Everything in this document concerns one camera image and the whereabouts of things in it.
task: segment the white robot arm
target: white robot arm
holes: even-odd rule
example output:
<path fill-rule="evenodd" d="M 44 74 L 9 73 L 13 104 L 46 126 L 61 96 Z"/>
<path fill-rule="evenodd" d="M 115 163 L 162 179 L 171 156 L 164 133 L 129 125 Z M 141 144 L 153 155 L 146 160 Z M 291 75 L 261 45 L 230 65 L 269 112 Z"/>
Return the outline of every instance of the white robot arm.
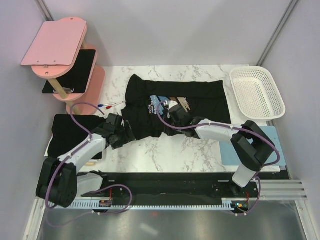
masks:
<path fill-rule="evenodd" d="M 214 124 L 219 125 L 221 123 L 212 122 L 200 117 L 191 117 L 184 108 L 175 101 L 166 102 L 164 106 L 166 109 L 165 114 L 173 120 L 175 126 L 188 127 L 200 125 L 186 130 L 179 130 L 178 132 L 185 134 L 187 137 L 212 139 L 234 146 L 241 160 L 241 165 L 233 175 L 232 181 L 240 188 L 247 186 L 252 177 L 262 169 L 264 163 L 273 152 L 273 149 L 260 139 L 233 129 L 233 127 L 246 128 L 271 142 L 253 121 L 247 121 L 243 125 L 233 125 L 231 128 L 219 127 Z M 54 187 L 50 191 L 49 201 L 66 208 L 73 202 L 76 196 L 99 190 L 103 181 L 101 176 L 88 173 L 77 177 L 77 173 L 93 156 L 102 152 L 108 146 L 116 149 L 135 140 L 129 123 L 124 122 L 123 124 L 122 117 L 112 113 L 109 114 L 106 121 L 93 130 L 92 133 L 91 139 L 88 137 L 68 153 L 58 158 L 49 157 L 44 161 L 36 189 L 36 195 L 38 197 L 45 199 L 48 185 L 54 171 L 67 157 L 69 157 L 69 159 L 64 163 L 60 174 L 57 175 L 54 180 Z"/>

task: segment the marble surface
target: marble surface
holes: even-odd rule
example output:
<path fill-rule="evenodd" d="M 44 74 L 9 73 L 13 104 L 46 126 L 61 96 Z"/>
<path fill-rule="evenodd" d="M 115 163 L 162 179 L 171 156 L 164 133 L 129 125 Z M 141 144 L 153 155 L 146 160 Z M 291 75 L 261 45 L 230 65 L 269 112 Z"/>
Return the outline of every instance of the marble surface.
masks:
<path fill-rule="evenodd" d="M 229 73 L 243 65 L 184 65 L 184 66 L 125 66 L 105 67 L 106 80 L 101 93 L 101 103 L 125 101 L 128 81 L 133 74 L 144 80 L 177 82 L 214 82 L 223 80 L 231 122 L 242 124 L 247 118 L 240 112 Z M 121 115 L 125 103 L 109 110 Z M 266 126 L 266 122 L 257 122 Z M 235 172 L 238 166 L 224 166 L 221 161 L 219 142 L 209 139 L 188 138 L 184 135 L 159 138 L 148 137 L 102 154 L 95 166 L 84 166 L 81 171 L 103 172 Z M 278 166 L 268 166 L 264 172 L 279 172 Z"/>

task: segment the black folded shirt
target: black folded shirt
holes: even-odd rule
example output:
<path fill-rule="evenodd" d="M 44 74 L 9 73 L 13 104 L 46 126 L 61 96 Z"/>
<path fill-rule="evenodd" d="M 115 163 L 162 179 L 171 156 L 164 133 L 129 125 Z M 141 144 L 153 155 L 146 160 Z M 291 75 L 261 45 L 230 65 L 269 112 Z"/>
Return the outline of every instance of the black folded shirt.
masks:
<path fill-rule="evenodd" d="M 74 115 L 74 118 L 90 132 L 105 121 L 103 117 L 92 115 Z M 54 116 L 52 134 L 52 141 L 48 148 L 48 157 L 52 158 L 66 154 L 88 137 L 88 133 L 76 125 L 71 116 L 67 114 Z M 100 152 L 92 159 L 101 158 L 102 153 Z"/>
<path fill-rule="evenodd" d="M 125 93 L 125 108 L 121 110 L 129 121 L 137 140 L 149 136 L 158 138 L 170 133 L 158 118 L 159 102 L 174 100 L 182 104 L 192 117 L 203 117 L 214 122 L 230 124 L 230 113 L 223 81 L 168 82 L 142 80 L 133 75 Z"/>

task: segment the gray wall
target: gray wall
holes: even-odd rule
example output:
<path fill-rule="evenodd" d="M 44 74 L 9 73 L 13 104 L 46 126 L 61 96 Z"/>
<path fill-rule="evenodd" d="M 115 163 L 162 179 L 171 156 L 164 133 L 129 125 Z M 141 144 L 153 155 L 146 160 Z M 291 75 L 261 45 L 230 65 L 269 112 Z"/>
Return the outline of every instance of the gray wall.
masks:
<path fill-rule="evenodd" d="M 41 93 L 45 81 L 20 62 L 44 19 L 33 0 L 0 7 L 0 238 L 20 240 L 27 225 L 51 125 L 65 106 Z"/>
<path fill-rule="evenodd" d="M 45 0 L 88 22 L 102 66 L 255 65 L 290 0 Z"/>
<path fill-rule="evenodd" d="M 263 67 L 286 113 L 275 121 L 290 173 L 304 183 L 320 225 L 320 1 L 302 0 Z"/>

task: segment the blue mat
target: blue mat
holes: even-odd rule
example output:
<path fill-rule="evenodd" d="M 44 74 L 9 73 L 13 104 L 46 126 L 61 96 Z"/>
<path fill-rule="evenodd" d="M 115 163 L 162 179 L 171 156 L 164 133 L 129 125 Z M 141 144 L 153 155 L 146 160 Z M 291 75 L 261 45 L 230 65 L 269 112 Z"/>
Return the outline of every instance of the blue mat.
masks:
<path fill-rule="evenodd" d="M 285 156 L 283 154 L 278 133 L 274 126 L 260 126 L 262 131 L 273 141 L 276 149 L 280 152 L 280 162 L 275 164 L 275 166 L 285 166 Z M 234 147 L 226 142 L 220 142 L 220 151 L 221 151 L 221 158 L 222 158 L 222 164 L 225 166 L 239 166 L 240 165 L 240 159 L 234 149 Z M 269 159 L 266 161 L 266 163 L 271 163 L 277 160 L 277 155 L 275 152 L 272 153 L 272 155 L 269 157 Z"/>

